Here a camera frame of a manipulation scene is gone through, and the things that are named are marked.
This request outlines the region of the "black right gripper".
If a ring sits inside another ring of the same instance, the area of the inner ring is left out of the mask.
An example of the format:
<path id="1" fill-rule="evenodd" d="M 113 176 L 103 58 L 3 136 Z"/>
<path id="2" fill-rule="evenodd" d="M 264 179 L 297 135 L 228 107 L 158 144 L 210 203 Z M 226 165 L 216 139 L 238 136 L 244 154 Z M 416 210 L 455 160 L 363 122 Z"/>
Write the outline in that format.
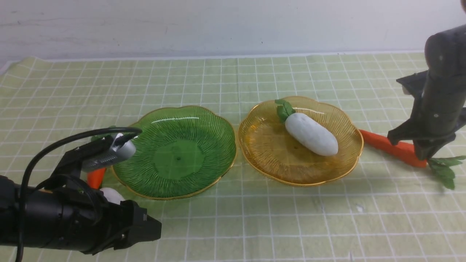
<path id="1" fill-rule="evenodd" d="M 419 160 L 431 159 L 465 125 L 465 25 L 431 35 L 427 70 L 397 80 L 415 101 L 408 120 L 388 131 L 392 145 L 413 140 Z"/>

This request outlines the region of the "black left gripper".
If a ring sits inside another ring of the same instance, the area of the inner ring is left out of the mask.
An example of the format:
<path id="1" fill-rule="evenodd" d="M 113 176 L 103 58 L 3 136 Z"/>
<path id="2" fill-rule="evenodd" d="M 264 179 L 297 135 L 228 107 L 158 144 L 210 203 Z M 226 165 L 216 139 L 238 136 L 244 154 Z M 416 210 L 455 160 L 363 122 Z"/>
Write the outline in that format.
<path id="1" fill-rule="evenodd" d="M 127 249 L 161 238 L 161 222 L 149 216 L 147 209 L 135 201 L 110 203 L 100 190 L 66 175 L 48 178 L 44 189 L 59 203 L 58 210 L 52 212 L 56 228 L 44 246 L 46 249 L 95 255 L 105 249 Z"/>

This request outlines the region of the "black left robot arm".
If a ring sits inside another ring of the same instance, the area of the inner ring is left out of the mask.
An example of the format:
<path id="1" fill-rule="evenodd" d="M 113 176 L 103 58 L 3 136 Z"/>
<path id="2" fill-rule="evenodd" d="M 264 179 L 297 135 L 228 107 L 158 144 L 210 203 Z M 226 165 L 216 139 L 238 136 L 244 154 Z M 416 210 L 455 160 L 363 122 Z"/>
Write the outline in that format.
<path id="1" fill-rule="evenodd" d="M 135 201 L 109 202 L 103 192 L 68 187 L 51 192 L 28 187 L 20 212 L 20 185 L 1 176 L 1 245 L 62 249 L 95 255 L 161 238 L 162 224 Z"/>

